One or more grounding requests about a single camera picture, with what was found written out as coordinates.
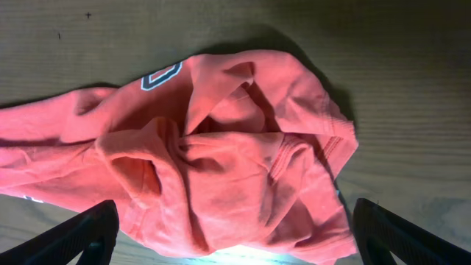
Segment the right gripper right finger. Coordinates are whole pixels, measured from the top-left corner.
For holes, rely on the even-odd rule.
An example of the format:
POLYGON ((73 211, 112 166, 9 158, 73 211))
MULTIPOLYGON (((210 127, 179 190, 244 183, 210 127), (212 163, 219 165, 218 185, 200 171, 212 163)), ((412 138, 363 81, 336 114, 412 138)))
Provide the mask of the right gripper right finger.
POLYGON ((353 232, 367 265, 470 264, 470 252, 445 241, 378 204, 359 198, 353 211, 353 232))

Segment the red-orange t-shirt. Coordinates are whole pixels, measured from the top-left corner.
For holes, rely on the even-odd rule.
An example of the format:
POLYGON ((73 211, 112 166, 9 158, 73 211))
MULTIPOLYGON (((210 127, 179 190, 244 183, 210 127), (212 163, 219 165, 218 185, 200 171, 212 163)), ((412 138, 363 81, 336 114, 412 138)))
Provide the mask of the red-orange t-shirt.
POLYGON ((1 111, 1 192, 81 212, 169 257, 244 245, 314 264, 356 253, 334 181, 355 128, 285 52, 201 54, 121 88, 1 111))

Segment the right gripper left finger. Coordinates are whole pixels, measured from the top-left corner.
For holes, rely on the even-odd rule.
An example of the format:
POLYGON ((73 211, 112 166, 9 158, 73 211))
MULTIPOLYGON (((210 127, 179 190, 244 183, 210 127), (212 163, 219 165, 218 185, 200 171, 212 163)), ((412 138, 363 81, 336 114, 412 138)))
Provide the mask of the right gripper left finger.
POLYGON ((1 254, 2 264, 108 265, 119 230, 116 204, 111 199, 87 209, 23 244, 1 254))

